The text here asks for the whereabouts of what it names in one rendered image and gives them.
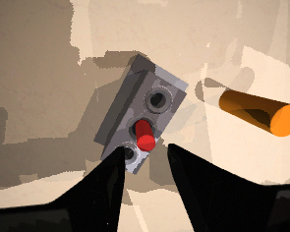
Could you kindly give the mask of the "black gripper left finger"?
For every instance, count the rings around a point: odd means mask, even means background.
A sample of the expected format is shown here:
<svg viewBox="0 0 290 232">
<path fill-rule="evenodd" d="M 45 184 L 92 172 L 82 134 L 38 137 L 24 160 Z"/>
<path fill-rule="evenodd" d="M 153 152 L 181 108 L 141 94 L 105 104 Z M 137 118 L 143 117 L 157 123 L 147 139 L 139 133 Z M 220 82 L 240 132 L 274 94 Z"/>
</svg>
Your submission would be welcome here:
<svg viewBox="0 0 290 232">
<path fill-rule="evenodd" d="M 56 200 L 0 208 L 0 232 L 117 232 L 124 183 L 125 148 L 118 146 Z"/>
</svg>

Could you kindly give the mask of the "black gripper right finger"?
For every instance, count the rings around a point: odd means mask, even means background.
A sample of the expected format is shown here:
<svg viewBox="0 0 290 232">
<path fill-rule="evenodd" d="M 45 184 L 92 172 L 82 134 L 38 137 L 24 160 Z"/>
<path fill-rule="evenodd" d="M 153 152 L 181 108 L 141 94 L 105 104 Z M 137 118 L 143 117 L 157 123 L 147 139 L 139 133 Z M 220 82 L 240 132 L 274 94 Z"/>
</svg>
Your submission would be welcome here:
<svg viewBox="0 0 290 232">
<path fill-rule="evenodd" d="M 168 144 L 173 179 L 195 232 L 278 232 L 290 184 L 261 185 Z"/>
</svg>

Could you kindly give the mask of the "orange-brown cylinder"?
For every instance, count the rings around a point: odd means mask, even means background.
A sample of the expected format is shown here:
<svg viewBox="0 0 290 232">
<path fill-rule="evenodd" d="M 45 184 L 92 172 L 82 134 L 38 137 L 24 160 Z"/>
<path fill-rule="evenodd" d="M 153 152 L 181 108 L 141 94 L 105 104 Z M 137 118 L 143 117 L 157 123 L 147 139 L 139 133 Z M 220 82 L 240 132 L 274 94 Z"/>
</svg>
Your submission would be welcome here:
<svg viewBox="0 0 290 232">
<path fill-rule="evenodd" d="M 290 135 L 290 103 L 236 90 L 223 92 L 219 107 L 277 137 Z"/>
</svg>

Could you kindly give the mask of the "dark grey base with two pins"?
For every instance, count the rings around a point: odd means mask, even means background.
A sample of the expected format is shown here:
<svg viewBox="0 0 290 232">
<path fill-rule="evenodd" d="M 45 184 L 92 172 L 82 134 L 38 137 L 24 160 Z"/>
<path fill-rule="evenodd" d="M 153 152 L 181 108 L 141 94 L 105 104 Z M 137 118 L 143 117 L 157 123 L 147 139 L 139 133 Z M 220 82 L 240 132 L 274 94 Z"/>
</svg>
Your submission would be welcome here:
<svg viewBox="0 0 290 232">
<path fill-rule="evenodd" d="M 171 85 L 185 91 L 189 84 L 162 69 L 158 65 L 138 54 L 130 68 L 124 82 L 122 83 L 111 107 L 109 108 L 95 138 L 94 142 L 105 145 L 106 139 L 136 85 L 143 70 L 150 71 Z"/>
</svg>

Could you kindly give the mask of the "grey plate with three holes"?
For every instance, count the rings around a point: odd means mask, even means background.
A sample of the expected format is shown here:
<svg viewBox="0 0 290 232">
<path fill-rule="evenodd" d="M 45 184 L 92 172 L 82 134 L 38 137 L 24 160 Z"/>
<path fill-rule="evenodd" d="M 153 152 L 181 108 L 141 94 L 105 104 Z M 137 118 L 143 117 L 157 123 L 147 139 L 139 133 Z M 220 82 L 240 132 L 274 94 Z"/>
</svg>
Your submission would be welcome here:
<svg viewBox="0 0 290 232">
<path fill-rule="evenodd" d="M 151 150 L 138 148 L 135 122 L 147 120 L 156 143 L 186 95 L 154 73 L 143 70 L 106 139 L 100 160 L 123 146 L 125 170 L 137 174 Z"/>
</svg>

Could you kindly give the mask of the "red peg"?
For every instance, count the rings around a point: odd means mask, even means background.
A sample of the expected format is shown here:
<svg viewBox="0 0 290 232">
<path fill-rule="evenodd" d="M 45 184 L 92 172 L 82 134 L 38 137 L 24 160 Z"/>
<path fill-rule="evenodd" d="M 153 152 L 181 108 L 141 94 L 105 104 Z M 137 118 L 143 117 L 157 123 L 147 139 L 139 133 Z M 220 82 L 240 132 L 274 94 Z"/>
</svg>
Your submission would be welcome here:
<svg viewBox="0 0 290 232">
<path fill-rule="evenodd" d="M 141 151 L 150 151 L 155 147 L 155 139 L 147 120 L 138 120 L 135 122 L 137 146 Z"/>
</svg>

